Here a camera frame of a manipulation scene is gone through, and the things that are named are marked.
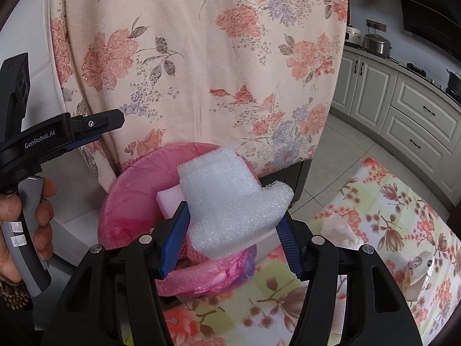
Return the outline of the person's left hand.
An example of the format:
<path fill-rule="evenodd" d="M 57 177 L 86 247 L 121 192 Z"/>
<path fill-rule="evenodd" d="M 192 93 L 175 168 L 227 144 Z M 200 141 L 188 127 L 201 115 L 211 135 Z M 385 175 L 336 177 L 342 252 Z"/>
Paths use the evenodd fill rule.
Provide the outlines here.
<path fill-rule="evenodd" d="M 1 195 L 1 279 L 23 281 L 36 297 L 51 283 L 42 263 L 53 255 L 50 222 L 54 209 L 48 199 L 56 193 L 56 185 L 48 178 L 32 176 L 18 189 Z"/>

